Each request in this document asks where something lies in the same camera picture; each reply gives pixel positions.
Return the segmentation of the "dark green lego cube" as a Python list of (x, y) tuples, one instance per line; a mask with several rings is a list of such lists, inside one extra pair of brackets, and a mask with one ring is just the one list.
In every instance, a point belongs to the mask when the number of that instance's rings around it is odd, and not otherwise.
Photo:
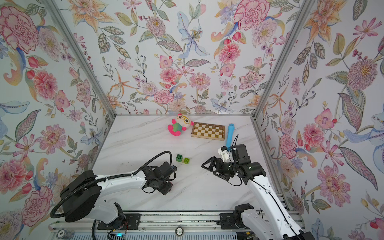
[(177, 157), (176, 157), (176, 161), (179, 162), (179, 163), (182, 163), (183, 162), (183, 156), (180, 155), (180, 154), (177, 154)]

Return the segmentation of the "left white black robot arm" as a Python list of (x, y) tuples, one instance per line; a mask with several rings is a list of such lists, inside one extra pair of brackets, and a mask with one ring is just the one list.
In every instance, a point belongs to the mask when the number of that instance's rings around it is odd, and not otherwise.
[(88, 218), (119, 229), (127, 218), (121, 204), (113, 197), (127, 190), (145, 188), (166, 195), (172, 189), (176, 171), (177, 167), (168, 162), (111, 176), (85, 171), (61, 191), (60, 201), (51, 210), (50, 217), (64, 218), (67, 223)]

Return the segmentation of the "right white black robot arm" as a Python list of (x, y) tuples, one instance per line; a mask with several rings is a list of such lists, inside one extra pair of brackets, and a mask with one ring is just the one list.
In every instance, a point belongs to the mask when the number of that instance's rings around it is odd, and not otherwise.
[(251, 204), (234, 208), (233, 224), (239, 229), (249, 229), (260, 240), (313, 240), (285, 209), (260, 163), (252, 162), (245, 145), (218, 150), (220, 158), (210, 157), (202, 168), (228, 182), (238, 177), (257, 198), (261, 210), (268, 217), (265, 221)]

